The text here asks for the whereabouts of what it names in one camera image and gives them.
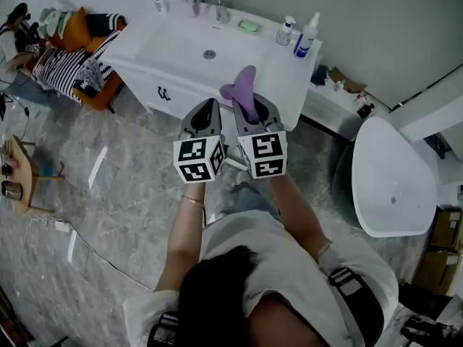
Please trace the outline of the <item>person's left forearm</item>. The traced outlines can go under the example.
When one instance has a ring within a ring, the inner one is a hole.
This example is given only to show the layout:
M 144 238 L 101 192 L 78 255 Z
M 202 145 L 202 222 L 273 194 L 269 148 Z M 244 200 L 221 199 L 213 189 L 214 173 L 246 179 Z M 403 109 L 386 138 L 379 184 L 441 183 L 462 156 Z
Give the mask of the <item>person's left forearm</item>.
M 155 291 L 178 291 L 188 272 L 200 258 L 205 184 L 188 184 L 171 225 L 166 263 Z

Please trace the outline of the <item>dark patterned cushion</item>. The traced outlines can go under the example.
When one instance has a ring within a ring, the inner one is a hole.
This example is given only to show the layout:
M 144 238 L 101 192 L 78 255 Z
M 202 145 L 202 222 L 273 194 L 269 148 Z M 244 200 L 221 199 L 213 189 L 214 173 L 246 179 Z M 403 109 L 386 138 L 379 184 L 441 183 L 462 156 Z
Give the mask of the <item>dark patterned cushion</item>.
M 120 14 L 87 14 L 85 19 L 92 37 L 110 36 L 127 25 L 125 17 Z

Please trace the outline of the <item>black white striped blanket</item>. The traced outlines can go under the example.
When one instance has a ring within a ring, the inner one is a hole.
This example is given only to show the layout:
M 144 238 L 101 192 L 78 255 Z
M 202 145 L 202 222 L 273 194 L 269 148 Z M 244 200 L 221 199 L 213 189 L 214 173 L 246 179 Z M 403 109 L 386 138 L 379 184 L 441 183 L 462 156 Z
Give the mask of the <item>black white striped blanket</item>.
M 108 36 L 93 53 L 84 48 L 71 53 L 50 46 L 33 69 L 34 78 L 60 94 L 103 111 L 122 86 L 122 79 L 102 55 L 121 32 Z

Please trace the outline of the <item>person's jeans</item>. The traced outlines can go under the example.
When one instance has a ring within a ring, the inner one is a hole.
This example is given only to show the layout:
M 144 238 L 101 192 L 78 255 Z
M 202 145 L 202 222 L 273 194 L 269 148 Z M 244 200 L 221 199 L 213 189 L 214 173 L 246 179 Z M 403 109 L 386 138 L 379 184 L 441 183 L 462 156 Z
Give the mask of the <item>person's jeans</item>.
M 221 197 L 221 206 L 218 209 L 220 217 L 250 210 L 259 210 L 269 213 L 274 219 L 281 221 L 279 211 L 248 182 L 233 186 L 225 191 Z

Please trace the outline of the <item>dark metal kettle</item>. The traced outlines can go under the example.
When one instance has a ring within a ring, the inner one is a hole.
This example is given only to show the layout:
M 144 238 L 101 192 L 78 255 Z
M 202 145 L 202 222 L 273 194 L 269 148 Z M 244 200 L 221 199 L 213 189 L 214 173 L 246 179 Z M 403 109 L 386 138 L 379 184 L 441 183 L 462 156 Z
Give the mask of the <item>dark metal kettle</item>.
M 22 199 L 22 186 L 17 182 L 2 181 L 1 194 L 7 199 L 20 201 Z

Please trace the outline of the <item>orange sofa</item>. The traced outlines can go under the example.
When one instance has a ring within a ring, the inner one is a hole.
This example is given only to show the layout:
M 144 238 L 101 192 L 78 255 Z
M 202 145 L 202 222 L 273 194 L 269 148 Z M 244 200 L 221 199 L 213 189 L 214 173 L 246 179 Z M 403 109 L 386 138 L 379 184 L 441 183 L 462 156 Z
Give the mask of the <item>orange sofa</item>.
M 109 103 L 123 82 L 102 57 L 126 26 L 120 14 L 45 8 L 38 19 L 44 52 L 27 69 L 44 89 L 97 111 L 111 110 Z

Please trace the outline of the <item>black pouch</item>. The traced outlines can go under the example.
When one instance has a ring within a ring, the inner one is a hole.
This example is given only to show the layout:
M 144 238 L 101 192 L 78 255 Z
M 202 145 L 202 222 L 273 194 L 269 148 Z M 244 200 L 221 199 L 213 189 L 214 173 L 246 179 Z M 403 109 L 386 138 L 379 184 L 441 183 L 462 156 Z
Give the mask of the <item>black pouch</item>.
M 314 70 L 312 77 L 310 78 L 310 81 L 317 87 L 325 86 L 328 73 L 329 73 L 328 66 L 320 64 L 317 67 L 317 69 Z

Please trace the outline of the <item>chrome faucet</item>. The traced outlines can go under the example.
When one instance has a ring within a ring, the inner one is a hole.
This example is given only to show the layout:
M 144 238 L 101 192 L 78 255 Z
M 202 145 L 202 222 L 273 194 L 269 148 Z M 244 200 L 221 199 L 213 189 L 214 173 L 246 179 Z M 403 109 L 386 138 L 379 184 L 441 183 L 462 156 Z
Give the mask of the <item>chrome faucet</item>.
M 192 3 L 198 3 L 198 0 L 193 0 Z M 216 0 L 216 20 L 222 24 L 227 24 L 230 21 L 230 16 L 224 6 L 223 0 Z

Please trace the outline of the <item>black bag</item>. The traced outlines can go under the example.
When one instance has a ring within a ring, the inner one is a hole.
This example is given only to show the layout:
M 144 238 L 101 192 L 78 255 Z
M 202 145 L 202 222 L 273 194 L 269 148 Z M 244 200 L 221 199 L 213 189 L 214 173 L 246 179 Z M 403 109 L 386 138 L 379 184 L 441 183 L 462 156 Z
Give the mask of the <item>black bag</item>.
M 451 296 L 435 295 L 415 284 L 399 284 L 399 303 L 415 313 L 431 318 L 436 318 L 451 299 Z

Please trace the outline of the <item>white vanity cabinet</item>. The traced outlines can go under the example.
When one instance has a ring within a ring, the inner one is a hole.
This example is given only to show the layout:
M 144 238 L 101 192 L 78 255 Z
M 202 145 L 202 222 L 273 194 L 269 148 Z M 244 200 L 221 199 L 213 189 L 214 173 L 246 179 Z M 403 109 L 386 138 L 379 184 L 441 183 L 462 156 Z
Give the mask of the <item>white vanity cabinet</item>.
M 310 86 L 321 42 L 298 59 L 293 45 L 280 46 L 276 34 L 280 24 L 235 9 L 230 21 L 216 20 L 216 8 L 200 5 L 192 16 L 191 3 L 176 1 L 167 14 L 150 10 L 117 36 L 103 54 L 127 87 L 148 110 L 159 110 L 178 119 L 208 98 L 220 98 L 222 85 L 234 81 L 248 65 L 257 69 L 254 91 L 279 110 L 286 130 L 293 130 L 300 118 Z M 259 35 L 237 29 L 240 20 L 263 26 Z M 216 57 L 203 58 L 213 50 Z M 159 98 L 158 86 L 167 89 L 170 101 Z

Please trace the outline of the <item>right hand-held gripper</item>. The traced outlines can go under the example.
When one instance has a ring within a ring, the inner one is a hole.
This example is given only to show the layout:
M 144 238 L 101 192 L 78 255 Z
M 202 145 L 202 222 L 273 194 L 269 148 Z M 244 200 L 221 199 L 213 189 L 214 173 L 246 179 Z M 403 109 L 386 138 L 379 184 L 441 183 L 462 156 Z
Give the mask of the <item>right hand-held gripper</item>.
M 254 104 L 260 121 L 250 123 L 241 104 L 235 100 L 232 102 L 241 156 L 254 179 L 284 175 L 287 140 L 279 110 L 257 93 L 254 93 Z

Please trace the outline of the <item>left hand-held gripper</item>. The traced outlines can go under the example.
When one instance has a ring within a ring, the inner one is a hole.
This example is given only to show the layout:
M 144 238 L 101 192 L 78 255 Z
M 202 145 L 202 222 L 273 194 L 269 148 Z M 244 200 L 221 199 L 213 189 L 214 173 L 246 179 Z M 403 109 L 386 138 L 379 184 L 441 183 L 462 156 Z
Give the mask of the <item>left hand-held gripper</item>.
M 220 105 L 209 98 L 183 119 L 182 132 L 191 135 L 221 132 Z M 174 167 L 185 184 L 215 181 L 226 157 L 224 136 L 189 138 L 174 142 Z

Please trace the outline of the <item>large white blue-label bottle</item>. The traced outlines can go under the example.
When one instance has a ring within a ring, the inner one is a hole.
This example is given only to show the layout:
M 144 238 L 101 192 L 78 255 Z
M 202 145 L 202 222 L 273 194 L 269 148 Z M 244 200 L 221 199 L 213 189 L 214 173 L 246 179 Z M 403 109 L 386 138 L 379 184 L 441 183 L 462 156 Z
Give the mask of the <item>large white blue-label bottle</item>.
M 319 19 L 320 12 L 316 12 L 310 19 L 309 23 L 303 27 L 302 32 L 300 33 L 300 36 L 298 37 L 297 43 L 294 47 L 294 55 L 298 59 L 305 58 L 308 51 L 310 50 L 318 34 Z

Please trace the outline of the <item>orange cushion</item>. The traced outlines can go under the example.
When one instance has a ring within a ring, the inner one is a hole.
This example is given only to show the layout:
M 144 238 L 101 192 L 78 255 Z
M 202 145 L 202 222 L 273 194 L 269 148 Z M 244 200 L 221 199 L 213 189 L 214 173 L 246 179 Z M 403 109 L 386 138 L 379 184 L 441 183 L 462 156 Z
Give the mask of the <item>orange cushion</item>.
M 64 50 L 67 53 L 85 47 L 91 41 L 91 36 L 86 22 L 85 9 L 81 7 L 69 18 L 63 35 Z

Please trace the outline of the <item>person's white shirt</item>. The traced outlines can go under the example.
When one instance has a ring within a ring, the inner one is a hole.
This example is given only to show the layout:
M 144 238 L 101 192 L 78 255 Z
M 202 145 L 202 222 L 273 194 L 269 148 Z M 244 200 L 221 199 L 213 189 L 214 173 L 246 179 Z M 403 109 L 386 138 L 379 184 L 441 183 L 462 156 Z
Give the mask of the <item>person's white shirt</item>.
M 315 327 L 330 347 L 353 347 L 328 280 L 328 271 L 337 265 L 350 269 L 367 283 L 386 324 L 397 307 L 399 288 L 393 270 L 361 238 L 336 240 L 316 262 L 269 213 L 251 210 L 206 226 L 201 257 L 209 260 L 239 245 L 258 255 L 257 267 L 242 297 L 245 314 L 251 313 L 263 296 L 275 292 Z

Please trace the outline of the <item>green soap dish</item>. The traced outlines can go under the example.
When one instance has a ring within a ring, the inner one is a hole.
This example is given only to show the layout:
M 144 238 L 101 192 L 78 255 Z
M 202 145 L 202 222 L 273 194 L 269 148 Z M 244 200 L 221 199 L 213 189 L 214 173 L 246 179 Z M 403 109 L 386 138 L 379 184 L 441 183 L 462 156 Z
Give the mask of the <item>green soap dish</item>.
M 240 20 L 237 25 L 237 29 L 252 35 L 259 35 L 263 26 L 250 20 Z

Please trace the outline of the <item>small open cardboard box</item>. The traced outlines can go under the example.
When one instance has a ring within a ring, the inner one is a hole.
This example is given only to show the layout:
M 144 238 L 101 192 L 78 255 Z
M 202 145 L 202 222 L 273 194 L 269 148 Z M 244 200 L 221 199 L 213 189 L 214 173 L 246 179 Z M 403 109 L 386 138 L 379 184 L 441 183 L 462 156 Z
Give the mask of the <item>small open cardboard box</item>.
M 337 67 L 334 67 L 330 71 L 329 77 L 335 83 L 344 81 L 344 90 L 351 94 L 361 93 L 367 87 L 367 85 L 365 84 L 361 84 L 359 82 L 355 82 L 354 80 L 350 79 Z

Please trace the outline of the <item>wooden side table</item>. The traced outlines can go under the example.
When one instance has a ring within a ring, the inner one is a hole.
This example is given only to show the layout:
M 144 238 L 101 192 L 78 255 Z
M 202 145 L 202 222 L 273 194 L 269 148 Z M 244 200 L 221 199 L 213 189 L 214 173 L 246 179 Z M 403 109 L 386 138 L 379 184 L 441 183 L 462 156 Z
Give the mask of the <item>wooden side table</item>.
M 47 210 L 45 208 L 32 205 L 35 187 L 39 181 L 63 181 L 64 177 L 41 177 L 38 167 L 25 148 L 26 146 L 35 147 L 35 143 L 23 142 L 19 139 L 19 137 L 13 134 L 5 140 L 2 148 L 0 148 L 0 151 L 5 152 L 8 158 L 17 162 L 16 165 L 12 167 L 11 175 L 5 176 L 0 171 L 0 196 L 4 197 L 1 194 L 2 181 L 20 183 L 22 186 L 22 199 L 20 201 L 10 200 L 4 197 L 7 201 L 11 202 L 13 212 L 16 215 L 24 215 L 27 211 L 52 215 L 54 213 L 53 210 Z

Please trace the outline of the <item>white bathtub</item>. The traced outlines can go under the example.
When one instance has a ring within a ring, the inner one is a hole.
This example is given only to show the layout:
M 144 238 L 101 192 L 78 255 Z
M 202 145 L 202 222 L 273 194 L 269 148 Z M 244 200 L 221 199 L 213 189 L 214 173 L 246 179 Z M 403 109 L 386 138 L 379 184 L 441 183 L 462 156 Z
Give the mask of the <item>white bathtub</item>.
M 437 189 L 428 164 L 386 120 L 360 127 L 333 177 L 342 218 L 375 238 L 416 236 L 431 226 Z

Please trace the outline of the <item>person's right forearm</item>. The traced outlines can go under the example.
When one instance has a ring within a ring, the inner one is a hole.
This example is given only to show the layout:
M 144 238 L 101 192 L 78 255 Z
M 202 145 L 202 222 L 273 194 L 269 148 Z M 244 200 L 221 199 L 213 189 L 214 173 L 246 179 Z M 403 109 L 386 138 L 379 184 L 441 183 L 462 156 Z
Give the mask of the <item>person's right forearm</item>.
M 270 178 L 273 197 L 281 222 L 296 242 L 316 261 L 331 241 L 324 234 L 318 218 L 289 175 Z

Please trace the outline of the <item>clear spray bottle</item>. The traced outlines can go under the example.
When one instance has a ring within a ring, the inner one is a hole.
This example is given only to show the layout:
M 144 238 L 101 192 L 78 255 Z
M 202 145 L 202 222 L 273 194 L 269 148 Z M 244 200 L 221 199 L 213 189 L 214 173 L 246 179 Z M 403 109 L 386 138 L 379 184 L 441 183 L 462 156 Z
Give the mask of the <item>clear spray bottle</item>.
M 285 16 L 284 23 L 276 34 L 276 42 L 280 46 L 287 46 L 291 41 L 292 26 L 295 23 L 295 19 L 292 16 Z

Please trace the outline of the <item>purple cloth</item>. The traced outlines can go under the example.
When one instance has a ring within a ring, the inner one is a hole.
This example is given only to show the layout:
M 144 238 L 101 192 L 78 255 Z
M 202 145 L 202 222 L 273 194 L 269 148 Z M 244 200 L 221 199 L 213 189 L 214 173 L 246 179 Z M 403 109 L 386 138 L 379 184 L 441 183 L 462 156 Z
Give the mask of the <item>purple cloth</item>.
M 260 121 L 254 102 L 255 75 L 256 67 L 248 65 L 238 73 L 233 83 L 223 85 L 219 89 L 222 98 L 234 100 L 243 107 L 247 121 L 251 124 Z

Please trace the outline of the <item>low white cabinet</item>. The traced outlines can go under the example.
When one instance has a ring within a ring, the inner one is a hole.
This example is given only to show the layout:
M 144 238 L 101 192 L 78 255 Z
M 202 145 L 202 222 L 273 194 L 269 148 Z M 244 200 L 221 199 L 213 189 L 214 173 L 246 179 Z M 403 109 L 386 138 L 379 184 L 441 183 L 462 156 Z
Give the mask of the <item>low white cabinet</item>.
M 310 84 L 301 114 L 341 137 L 354 140 L 360 127 L 370 118 L 382 119 L 393 128 L 390 110 L 373 96 L 334 90 L 328 80 L 324 86 Z

